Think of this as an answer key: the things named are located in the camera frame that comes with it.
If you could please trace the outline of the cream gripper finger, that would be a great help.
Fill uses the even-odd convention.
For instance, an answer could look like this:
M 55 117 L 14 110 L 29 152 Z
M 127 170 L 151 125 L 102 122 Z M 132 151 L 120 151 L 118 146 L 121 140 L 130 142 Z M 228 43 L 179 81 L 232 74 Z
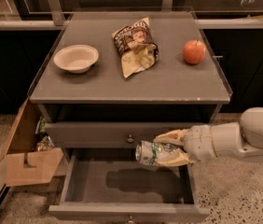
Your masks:
M 155 163 L 160 166 L 176 167 L 194 163 L 195 160 L 191 159 L 190 156 L 182 149 L 174 149 L 169 152 L 163 150 L 157 154 Z
M 153 142 L 182 146 L 185 143 L 185 136 L 187 132 L 188 132 L 188 129 L 172 130 L 170 132 L 163 133 L 163 134 L 156 136 Z

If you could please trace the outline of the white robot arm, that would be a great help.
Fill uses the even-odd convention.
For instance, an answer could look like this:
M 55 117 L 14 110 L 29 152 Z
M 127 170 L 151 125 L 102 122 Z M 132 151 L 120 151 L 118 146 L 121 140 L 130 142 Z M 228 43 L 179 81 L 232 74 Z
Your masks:
M 173 130 L 158 135 L 154 141 L 183 147 L 193 161 L 230 157 L 263 162 L 263 107 L 245 110 L 237 122 Z

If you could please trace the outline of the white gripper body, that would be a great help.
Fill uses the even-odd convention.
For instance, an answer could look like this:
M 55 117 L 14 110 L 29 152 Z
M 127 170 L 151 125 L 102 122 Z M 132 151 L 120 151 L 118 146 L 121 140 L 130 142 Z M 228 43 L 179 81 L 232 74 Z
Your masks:
M 208 125 L 192 126 L 184 137 L 184 150 L 193 161 L 215 159 L 214 139 Z

